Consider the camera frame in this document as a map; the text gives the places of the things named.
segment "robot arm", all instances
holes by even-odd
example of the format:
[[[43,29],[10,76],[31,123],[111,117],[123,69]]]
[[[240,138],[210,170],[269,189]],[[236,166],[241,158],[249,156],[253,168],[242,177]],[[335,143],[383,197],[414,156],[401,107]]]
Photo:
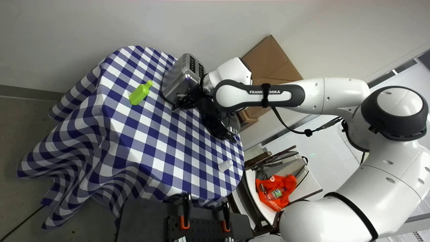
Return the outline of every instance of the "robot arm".
[[[215,103],[226,111],[264,105],[350,119],[369,95],[367,84],[361,80],[316,78],[267,88],[224,81],[215,88],[214,96]]]
[[[429,108],[413,91],[386,88],[370,95],[363,81],[350,78],[264,88],[222,81],[214,100],[226,111],[264,105],[340,116],[350,143],[370,152],[336,193],[284,210],[280,232],[287,241],[377,240],[396,233],[430,190],[430,151],[418,143]]]

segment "blue checkered tablecloth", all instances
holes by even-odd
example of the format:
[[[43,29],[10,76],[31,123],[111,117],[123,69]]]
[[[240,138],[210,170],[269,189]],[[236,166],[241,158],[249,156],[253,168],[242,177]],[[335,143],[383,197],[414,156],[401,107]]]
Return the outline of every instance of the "blue checkered tablecloth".
[[[217,140],[198,111],[172,112],[160,82],[174,64],[152,49],[121,49],[53,108],[57,127],[18,168],[21,178],[54,179],[43,199],[53,207],[45,228],[65,224],[91,198],[119,217],[129,197],[191,194],[210,205],[236,190],[244,174],[241,139]],[[132,107],[131,93],[150,80],[150,96]]]

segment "brown cardboard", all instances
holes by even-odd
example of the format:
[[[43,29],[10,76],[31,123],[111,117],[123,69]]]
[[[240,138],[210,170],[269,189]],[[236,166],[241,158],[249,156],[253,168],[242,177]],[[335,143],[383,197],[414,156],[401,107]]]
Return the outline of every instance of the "brown cardboard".
[[[272,37],[267,37],[246,56],[242,62],[252,72],[254,85],[261,84],[287,84],[303,80],[292,61],[287,57],[279,42]],[[260,116],[271,109],[248,108],[246,116],[256,123]]]

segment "black cable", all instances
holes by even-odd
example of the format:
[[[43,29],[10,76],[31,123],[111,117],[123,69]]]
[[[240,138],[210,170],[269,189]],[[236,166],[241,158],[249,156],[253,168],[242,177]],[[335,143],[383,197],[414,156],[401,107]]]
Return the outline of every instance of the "black cable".
[[[310,159],[307,156],[301,156],[307,164],[310,164]]]
[[[306,135],[306,132],[300,132],[300,131],[296,131],[296,130],[292,130],[291,127],[288,127],[284,120],[281,119],[281,115],[279,113],[277,108],[272,107],[272,111],[273,113],[277,116],[277,119],[280,120],[280,123],[291,132],[293,134],[297,134],[297,135]]]
[[[124,206],[120,210],[120,218],[116,220],[116,240],[115,242],[119,242],[120,240],[120,229],[121,229],[121,222],[123,222],[123,213],[124,213],[124,207],[125,207],[127,201],[124,202]]]
[[[277,119],[280,120],[280,123],[281,123],[288,131],[291,131],[291,132],[293,132],[293,134],[296,134],[296,135],[306,135],[306,136],[308,136],[308,138],[311,138],[315,132],[319,132],[319,131],[331,128],[331,127],[334,127],[335,124],[338,124],[339,121],[343,120],[342,117],[336,117],[336,119],[326,123],[324,125],[322,125],[322,127],[319,127],[319,128],[316,128],[316,130],[314,130],[314,131],[306,130],[306,131],[301,132],[301,131],[296,131],[296,130],[292,130],[291,127],[288,127],[288,125],[284,123],[284,120],[281,119],[281,115],[280,115],[280,112],[277,111],[277,108],[272,107],[272,111],[273,111],[273,113],[277,116]]]
[[[301,179],[301,182],[296,186],[296,189],[308,178],[310,171],[306,174],[304,179]]]
[[[327,198],[327,197],[336,198],[336,199],[342,201],[343,203],[346,203],[362,220],[362,222],[367,228],[369,233],[373,236],[373,241],[378,240],[379,234],[378,234],[375,226],[353,201],[350,201],[347,197],[338,194],[338,193],[328,193],[324,198]]]
[[[45,206],[39,207],[37,212],[34,212],[31,216],[29,216],[23,222],[21,222],[18,226],[15,226],[11,232],[9,232],[0,242],[5,242],[9,237],[11,237],[18,229],[21,229],[27,221],[30,221],[34,216],[37,216]]]

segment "orange object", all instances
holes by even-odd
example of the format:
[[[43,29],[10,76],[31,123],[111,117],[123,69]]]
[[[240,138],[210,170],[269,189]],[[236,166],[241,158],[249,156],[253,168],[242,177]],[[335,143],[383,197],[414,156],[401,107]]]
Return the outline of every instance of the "orange object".
[[[191,228],[190,222],[189,222],[189,225],[186,225],[186,218],[185,217],[181,217],[179,226],[181,226],[182,230],[189,230]]]
[[[281,212],[291,201],[291,194],[296,190],[296,177],[272,177],[269,181],[256,179],[260,201],[275,212]]]
[[[221,224],[222,224],[222,226],[224,226],[224,232],[225,232],[225,233],[229,233],[229,232],[230,232],[230,229],[228,229],[228,224],[226,224],[226,221],[222,221]]]

